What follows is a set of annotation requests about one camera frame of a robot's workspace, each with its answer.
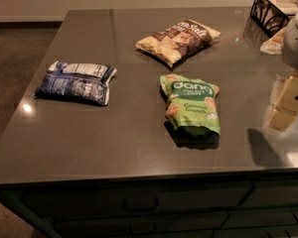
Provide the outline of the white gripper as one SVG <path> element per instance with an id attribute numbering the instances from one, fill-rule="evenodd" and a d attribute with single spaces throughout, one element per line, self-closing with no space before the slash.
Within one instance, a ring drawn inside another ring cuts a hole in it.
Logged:
<path id="1" fill-rule="evenodd" d="M 288 23 L 282 45 L 283 60 L 298 69 L 298 13 Z M 276 107 L 298 115 L 298 77 L 291 75 L 283 84 Z"/>

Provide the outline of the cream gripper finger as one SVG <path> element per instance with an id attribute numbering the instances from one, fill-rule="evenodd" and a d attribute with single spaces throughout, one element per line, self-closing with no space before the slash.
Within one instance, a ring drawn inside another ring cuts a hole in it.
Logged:
<path id="1" fill-rule="evenodd" d="M 294 122 L 295 118 L 294 114 L 272 108 L 268 114 L 267 125 L 270 128 L 284 131 Z"/>

